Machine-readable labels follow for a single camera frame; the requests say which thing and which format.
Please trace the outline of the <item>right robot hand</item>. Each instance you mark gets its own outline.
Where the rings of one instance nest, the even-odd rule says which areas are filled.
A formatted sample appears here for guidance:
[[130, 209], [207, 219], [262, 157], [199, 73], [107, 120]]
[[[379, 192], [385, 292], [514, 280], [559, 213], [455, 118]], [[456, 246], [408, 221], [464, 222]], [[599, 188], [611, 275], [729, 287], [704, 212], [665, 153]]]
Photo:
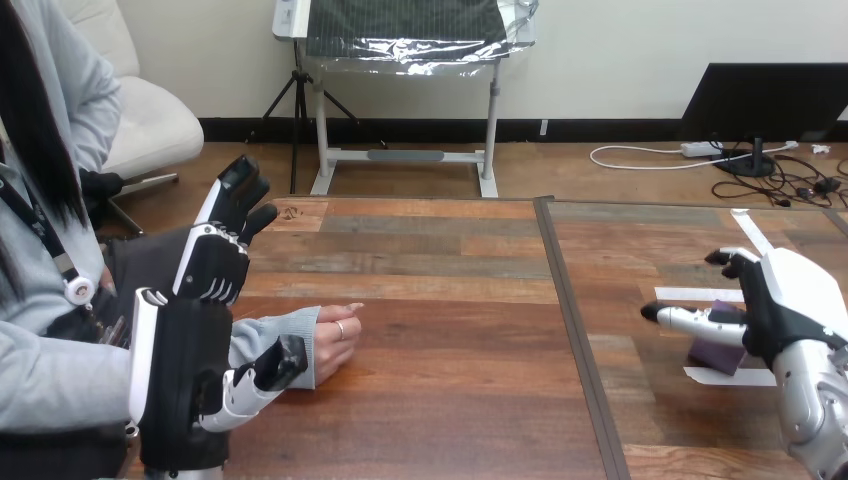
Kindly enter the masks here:
[[771, 366], [797, 341], [822, 342], [831, 350], [847, 345], [847, 308], [835, 278], [807, 257], [785, 248], [755, 255], [722, 247], [705, 257], [736, 279], [743, 311], [699, 310], [658, 301], [644, 305], [643, 318], [708, 342], [743, 347]]

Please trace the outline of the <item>person's hand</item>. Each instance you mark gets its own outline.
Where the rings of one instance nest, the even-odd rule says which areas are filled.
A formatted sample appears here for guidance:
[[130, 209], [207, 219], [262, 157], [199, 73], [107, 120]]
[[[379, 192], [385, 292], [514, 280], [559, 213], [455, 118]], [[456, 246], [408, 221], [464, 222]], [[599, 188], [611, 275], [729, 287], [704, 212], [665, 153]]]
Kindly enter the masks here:
[[362, 333], [357, 313], [363, 303], [322, 306], [314, 332], [314, 374], [318, 387], [333, 376], [353, 356]]

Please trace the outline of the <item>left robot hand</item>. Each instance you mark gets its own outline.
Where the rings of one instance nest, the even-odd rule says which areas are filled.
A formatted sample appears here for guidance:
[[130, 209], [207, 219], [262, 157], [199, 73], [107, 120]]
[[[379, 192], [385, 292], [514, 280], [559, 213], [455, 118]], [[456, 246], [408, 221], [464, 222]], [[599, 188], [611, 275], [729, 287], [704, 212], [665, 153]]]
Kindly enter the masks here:
[[278, 336], [236, 368], [228, 359], [247, 247], [278, 215], [259, 204], [268, 190], [255, 160], [234, 160], [189, 229], [171, 286], [135, 292], [129, 411], [147, 479], [222, 478], [231, 431], [307, 370], [296, 335]]

